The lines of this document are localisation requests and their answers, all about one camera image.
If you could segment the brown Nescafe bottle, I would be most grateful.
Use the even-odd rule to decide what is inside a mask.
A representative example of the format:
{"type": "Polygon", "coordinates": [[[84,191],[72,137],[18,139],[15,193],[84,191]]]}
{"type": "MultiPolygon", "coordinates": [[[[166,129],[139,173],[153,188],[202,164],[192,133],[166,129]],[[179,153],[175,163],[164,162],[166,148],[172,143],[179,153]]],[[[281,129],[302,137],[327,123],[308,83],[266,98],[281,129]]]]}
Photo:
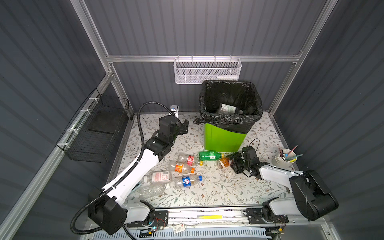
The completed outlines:
{"type": "Polygon", "coordinates": [[[231,167],[232,164],[233,164],[233,160],[231,160],[230,158],[227,158],[227,157],[224,157],[224,158],[221,158],[218,160],[218,168],[219,169],[227,169],[227,168],[231,167]]]}

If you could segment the clear bottle red label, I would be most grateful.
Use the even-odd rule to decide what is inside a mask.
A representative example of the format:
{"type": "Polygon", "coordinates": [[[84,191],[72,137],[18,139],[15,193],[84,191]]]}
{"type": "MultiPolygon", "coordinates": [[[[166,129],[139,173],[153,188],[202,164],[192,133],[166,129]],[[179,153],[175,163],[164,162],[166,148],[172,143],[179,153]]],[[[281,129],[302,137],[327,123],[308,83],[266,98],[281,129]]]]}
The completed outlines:
{"type": "Polygon", "coordinates": [[[203,165],[203,161],[201,161],[198,157],[190,154],[185,154],[185,153],[179,154],[177,161],[192,167],[203,165]]]}

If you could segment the green bottle yellow cap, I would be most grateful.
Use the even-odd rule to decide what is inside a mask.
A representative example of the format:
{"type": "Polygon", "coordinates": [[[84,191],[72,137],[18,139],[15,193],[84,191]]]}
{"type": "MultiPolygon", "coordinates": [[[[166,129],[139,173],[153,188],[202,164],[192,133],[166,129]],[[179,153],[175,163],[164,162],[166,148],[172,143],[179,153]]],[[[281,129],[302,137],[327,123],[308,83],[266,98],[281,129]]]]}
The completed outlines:
{"type": "Polygon", "coordinates": [[[224,158],[225,155],[223,153],[219,153],[216,151],[201,151],[199,152],[199,160],[200,161],[216,161],[224,158]]]}

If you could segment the clear bottle orange cap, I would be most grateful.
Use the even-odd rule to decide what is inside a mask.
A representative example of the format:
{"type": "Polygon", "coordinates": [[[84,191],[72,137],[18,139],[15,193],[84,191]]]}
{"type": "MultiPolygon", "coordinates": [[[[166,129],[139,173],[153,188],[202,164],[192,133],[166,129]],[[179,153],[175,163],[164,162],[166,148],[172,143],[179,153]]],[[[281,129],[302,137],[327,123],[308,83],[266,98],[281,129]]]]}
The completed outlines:
{"type": "Polygon", "coordinates": [[[196,168],[193,166],[189,166],[188,164],[172,161],[169,163],[169,169],[172,172],[179,174],[194,174],[196,168]]]}

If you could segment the clear bottle pink label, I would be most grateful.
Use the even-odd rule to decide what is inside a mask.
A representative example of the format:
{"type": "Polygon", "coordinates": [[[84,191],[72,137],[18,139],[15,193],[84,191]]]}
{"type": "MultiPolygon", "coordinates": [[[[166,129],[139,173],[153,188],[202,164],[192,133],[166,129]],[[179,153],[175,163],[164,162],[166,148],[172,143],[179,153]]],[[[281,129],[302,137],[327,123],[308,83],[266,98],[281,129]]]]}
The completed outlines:
{"type": "Polygon", "coordinates": [[[158,171],[146,174],[142,178],[142,183],[148,184],[162,184],[169,183],[172,180],[172,174],[169,171],[158,171]]]}

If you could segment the Pepsi label clear bottle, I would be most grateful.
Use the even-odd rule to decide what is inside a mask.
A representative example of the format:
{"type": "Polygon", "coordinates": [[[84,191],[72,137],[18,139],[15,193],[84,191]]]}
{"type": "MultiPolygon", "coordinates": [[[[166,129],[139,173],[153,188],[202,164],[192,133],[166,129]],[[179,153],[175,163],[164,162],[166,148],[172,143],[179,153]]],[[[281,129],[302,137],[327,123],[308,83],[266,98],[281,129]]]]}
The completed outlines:
{"type": "Polygon", "coordinates": [[[190,188],[203,182],[203,176],[188,175],[181,176],[174,179],[174,186],[177,189],[190,188]]]}

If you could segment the clear bottle white green label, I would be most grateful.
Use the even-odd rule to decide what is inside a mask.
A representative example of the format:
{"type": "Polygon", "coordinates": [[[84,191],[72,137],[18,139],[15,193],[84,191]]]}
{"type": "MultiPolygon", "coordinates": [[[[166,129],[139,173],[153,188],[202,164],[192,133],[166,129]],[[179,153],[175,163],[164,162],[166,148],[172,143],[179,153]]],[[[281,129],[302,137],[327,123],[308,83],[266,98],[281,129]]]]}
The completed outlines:
{"type": "Polygon", "coordinates": [[[227,104],[220,104],[219,108],[217,109],[217,114],[236,114],[236,115],[242,115],[243,111],[239,108],[227,104]]]}

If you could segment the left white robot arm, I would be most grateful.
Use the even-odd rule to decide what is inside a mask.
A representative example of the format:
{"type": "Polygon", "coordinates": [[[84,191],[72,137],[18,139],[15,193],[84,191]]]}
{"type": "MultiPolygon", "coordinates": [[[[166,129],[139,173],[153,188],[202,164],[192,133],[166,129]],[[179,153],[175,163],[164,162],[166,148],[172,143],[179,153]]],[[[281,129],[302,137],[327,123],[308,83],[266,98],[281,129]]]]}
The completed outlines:
{"type": "Polygon", "coordinates": [[[89,194],[97,200],[88,207],[88,217],[109,235],[123,225],[152,220],[153,207],[141,201],[124,206],[125,200],[140,180],[170,151],[179,135],[188,133],[189,121],[169,115],[159,119],[156,135],[142,146],[139,156],[115,179],[103,187],[103,191],[89,194]]]}

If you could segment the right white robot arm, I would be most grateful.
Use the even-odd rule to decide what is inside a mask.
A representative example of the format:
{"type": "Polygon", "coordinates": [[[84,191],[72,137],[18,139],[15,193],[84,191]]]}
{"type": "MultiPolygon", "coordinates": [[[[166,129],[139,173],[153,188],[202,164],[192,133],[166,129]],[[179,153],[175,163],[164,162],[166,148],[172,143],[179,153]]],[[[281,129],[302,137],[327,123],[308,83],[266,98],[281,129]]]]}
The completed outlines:
{"type": "Polygon", "coordinates": [[[246,210],[250,218],[261,218],[265,223],[288,223],[288,216],[303,216],[315,221],[339,207],[339,202],[320,175],[312,170],[289,171],[260,162],[253,147],[244,147],[241,152],[227,156],[230,167],[236,174],[248,171],[248,177],[275,182],[288,188],[289,198],[272,198],[262,204],[258,212],[246,210]]]}

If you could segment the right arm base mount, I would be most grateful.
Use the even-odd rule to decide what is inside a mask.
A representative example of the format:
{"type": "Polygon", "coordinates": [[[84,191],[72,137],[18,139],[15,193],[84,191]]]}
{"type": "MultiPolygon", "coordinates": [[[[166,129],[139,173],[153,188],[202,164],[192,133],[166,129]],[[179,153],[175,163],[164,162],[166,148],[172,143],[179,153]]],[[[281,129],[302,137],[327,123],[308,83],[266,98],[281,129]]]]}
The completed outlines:
{"type": "Polygon", "coordinates": [[[286,215],[275,215],[268,207],[247,208],[243,214],[247,217],[250,224],[287,224],[289,222],[286,215]]]}

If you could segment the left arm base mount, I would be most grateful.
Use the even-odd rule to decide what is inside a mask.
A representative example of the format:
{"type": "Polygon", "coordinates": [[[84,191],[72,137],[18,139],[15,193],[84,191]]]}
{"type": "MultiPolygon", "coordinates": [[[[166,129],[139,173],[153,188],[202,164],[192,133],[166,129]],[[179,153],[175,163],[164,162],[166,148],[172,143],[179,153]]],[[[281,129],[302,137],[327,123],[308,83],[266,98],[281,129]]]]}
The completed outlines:
{"type": "Polygon", "coordinates": [[[129,228],[166,227],[168,225],[168,219],[169,211],[155,210],[150,212],[144,221],[128,223],[126,226],[129,228]]]}

